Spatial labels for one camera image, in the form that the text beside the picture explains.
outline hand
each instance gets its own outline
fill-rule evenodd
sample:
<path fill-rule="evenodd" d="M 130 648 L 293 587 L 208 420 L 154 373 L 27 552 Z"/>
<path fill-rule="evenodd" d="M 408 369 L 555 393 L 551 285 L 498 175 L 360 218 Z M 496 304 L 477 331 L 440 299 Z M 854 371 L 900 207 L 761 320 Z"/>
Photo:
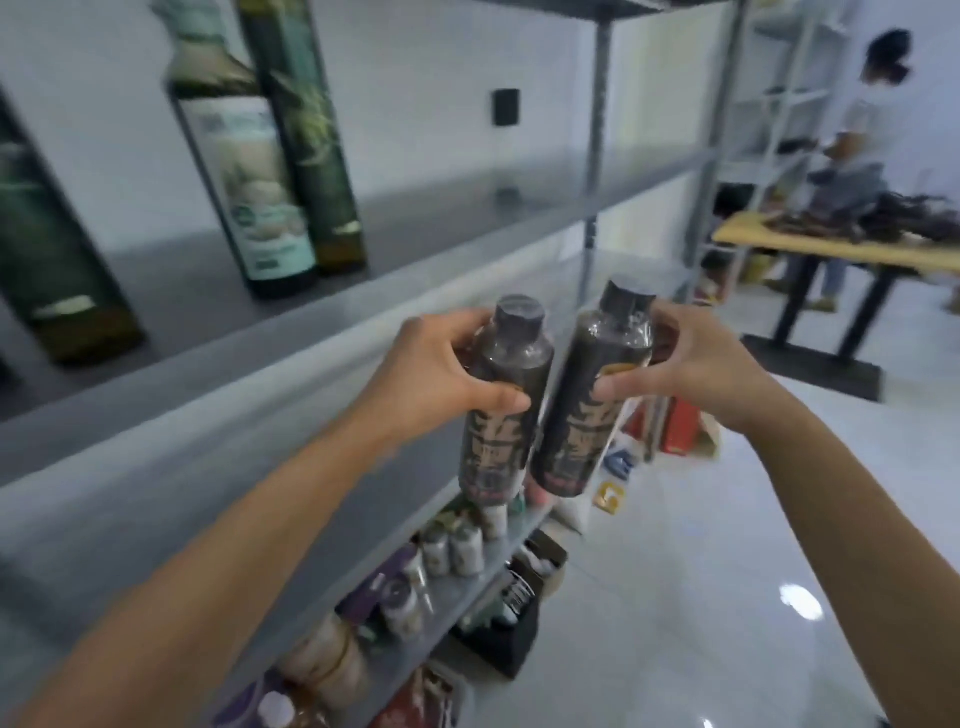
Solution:
<path fill-rule="evenodd" d="M 472 409 L 509 415 L 529 409 L 522 392 L 467 374 L 454 352 L 490 317 L 487 309 L 468 308 L 408 320 L 353 411 L 387 426 L 388 439 L 399 445 Z"/>
<path fill-rule="evenodd" d="M 746 433 L 780 415 L 786 390 L 756 363 L 713 314 L 696 306 L 657 301 L 654 363 L 604 376 L 593 389 L 600 401 L 643 395 L 679 397 L 721 425 Z"/>

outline olive oil bottle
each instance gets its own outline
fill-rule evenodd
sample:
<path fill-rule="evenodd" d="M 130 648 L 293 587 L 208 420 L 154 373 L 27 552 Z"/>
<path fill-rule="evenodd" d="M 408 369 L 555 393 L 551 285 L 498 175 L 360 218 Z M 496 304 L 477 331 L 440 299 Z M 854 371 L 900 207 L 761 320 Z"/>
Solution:
<path fill-rule="evenodd" d="M 2 95 L 0 292 L 64 366 L 98 364 L 145 339 Z"/>
<path fill-rule="evenodd" d="M 154 5 L 176 43 L 167 89 L 248 287 L 262 299 L 317 281 L 306 219 L 287 174 L 270 103 L 227 50 L 212 0 Z"/>
<path fill-rule="evenodd" d="M 321 274 L 367 265 L 360 218 L 307 0 L 235 0 L 270 98 Z"/>

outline tiled floor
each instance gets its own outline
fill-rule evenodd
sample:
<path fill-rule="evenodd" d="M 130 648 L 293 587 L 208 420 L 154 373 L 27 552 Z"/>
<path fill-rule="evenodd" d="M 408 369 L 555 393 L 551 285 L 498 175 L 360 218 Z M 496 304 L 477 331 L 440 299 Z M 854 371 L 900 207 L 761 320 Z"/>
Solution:
<path fill-rule="evenodd" d="M 836 316 L 805 314 L 797 343 L 832 349 L 869 282 L 851 279 Z M 948 292 L 899 285 L 862 357 L 888 372 L 887 403 L 787 385 L 871 468 L 955 565 L 960 513 L 960 318 Z M 782 299 L 748 289 L 724 309 L 766 334 Z M 624 509 L 594 510 L 567 539 L 571 566 L 542 608 L 540 636 L 514 683 L 462 653 L 475 726 L 866 728 L 878 711 L 823 592 L 746 441 L 725 433 L 717 461 L 661 457 L 637 471 Z M 807 621 L 780 587 L 826 610 Z"/>

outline jeans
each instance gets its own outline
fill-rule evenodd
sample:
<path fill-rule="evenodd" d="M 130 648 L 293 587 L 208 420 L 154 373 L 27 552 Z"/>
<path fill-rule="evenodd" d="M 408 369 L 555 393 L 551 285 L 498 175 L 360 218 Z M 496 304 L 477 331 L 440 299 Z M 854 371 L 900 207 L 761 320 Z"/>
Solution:
<path fill-rule="evenodd" d="M 801 265 L 804 262 L 802 255 L 789 255 L 786 261 L 786 275 L 784 279 L 791 284 L 800 274 Z M 824 286 L 820 295 L 825 299 L 836 299 L 843 292 L 843 284 L 847 280 L 847 268 L 850 263 L 839 257 L 827 259 L 827 274 L 824 277 Z"/>

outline metal shelf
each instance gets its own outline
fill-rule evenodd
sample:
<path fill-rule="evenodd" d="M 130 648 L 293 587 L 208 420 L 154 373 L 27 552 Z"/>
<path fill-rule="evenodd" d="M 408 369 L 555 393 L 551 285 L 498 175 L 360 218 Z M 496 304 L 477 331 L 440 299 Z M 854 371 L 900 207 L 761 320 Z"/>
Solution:
<path fill-rule="evenodd" d="M 25 332 L 17 339 L 7 335 L 15 328 L 2 331 L 4 357 L 20 381 L 0 392 L 0 412 L 6 406 L 9 417 L 23 406 L 24 390 L 36 408 L 0 423 L 0 486 L 701 169 L 713 157 L 710 149 L 683 146 L 611 150 L 593 180 L 581 155 L 361 201 L 370 271 L 323 281 L 283 302 L 250 297 L 219 233 L 110 260 L 150 345 L 103 367 L 69 372 L 50 364 Z"/>
<path fill-rule="evenodd" d="M 392 642 L 367 655 L 371 688 L 358 703 L 332 716 L 333 728 L 366 728 L 382 711 L 417 667 L 429 658 L 457 620 L 503 571 L 524 541 L 549 515 L 551 507 L 534 508 L 512 517 L 507 538 L 484 544 L 483 573 L 472 578 L 447 576 L 433 579 L 427 585 L 432 613 L 427 617 L 423 633 L 409 643 Z"/>
<path fill-rule="evenodd" d="M 796 41 L 804 31 L 805 18 L 801 12 L 777 9 L 760 11 L 754 16 L 754 29 L 762 36 L 773 40 Z M 838 37 L 849 37 L 847 26 L 834 19 L 825 19 L 818 27 Z"/>
<path fill-rule="evenodd" d="M 712 5 L 722 0 L 480 0 L 493 5 L 549 12 L 577 20 L 616 21 Z"/>
<path fill-rule="evenodd" d="M 614 273 L 633 276 L 651 293 L 668 298 L 690 275 L 680 263 L 585 251 L 523 281 L 491 286 L 465 303 L 489 304 L 521 285 L 546 307 L 549 332 L 562 351 L 578 308 L 599 297 Z M 17 553 L 31 554 L 29 578 L 16 584 L 16 594 L 0 611 L 0 644 L 9 647 L 0 664 L 0 715 L 30 694 L 90 619 L 146 579 L 347 406 L 376 363 L 349 362 L 288 401 L 235 418 L 188 451 L 122 477 L 105 476 L 95 494 L 78 493 L 68 478 L 48 484 L 42 498 L 28 488 L 0 488 L 0 512 L 6 522 L 17 523 L 16 534 L 5 538 L 15 536 Z M 457 472 L 463 426 L 463 420 L 455 421 L 420 438 L 361 480 L 212 705 L 262 674 L 456 495 L 450 477 Z M 44 510 L 43 503 L 70 507 Z M 123 536 L 132 533 L 136 538 Z M 124 547 L 117 548 L 118 538 Z"/>
<path fill-rule="evenodd" d="M 745 155 L 720 165 L 719 178 L 728 184 L 755 184 L 758 187 L 769 187 L 776 184 L 780 178 L 810 157 L 810 152 L 778 157 L 767 172 L 763 172 L 763 155 Z"/>

